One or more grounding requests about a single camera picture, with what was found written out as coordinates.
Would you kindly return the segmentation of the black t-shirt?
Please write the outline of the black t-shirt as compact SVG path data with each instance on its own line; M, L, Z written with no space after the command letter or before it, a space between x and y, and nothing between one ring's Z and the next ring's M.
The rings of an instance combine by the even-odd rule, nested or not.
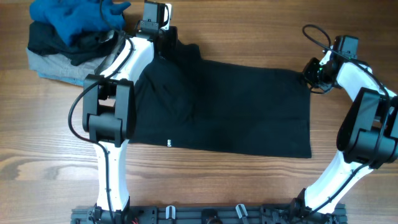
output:
M309 158L310 92L301 74L204 60L197 45L154 57L136 86L133 143Z

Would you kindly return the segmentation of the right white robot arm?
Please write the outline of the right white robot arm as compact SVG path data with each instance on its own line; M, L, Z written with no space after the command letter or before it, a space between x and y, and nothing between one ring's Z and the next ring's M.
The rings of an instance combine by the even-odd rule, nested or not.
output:
M311 59L303 77L312 93L343 89L353 104L337 135L337 153L323 174L289 207L294 223L331 217L337 203L358 180L397 160L397 95L357 56L358 38L340 35Z

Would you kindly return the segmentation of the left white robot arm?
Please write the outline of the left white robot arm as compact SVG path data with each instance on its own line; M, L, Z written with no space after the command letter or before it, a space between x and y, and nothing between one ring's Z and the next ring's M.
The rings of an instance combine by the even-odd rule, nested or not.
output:
M156 51L175 47L177 39L175 26L139 31L119 41L105 70L85 78L83 129L94 143L99 172L98 199L88 212L93 223L134 223L126 183L127 145L136 126L134 85Z

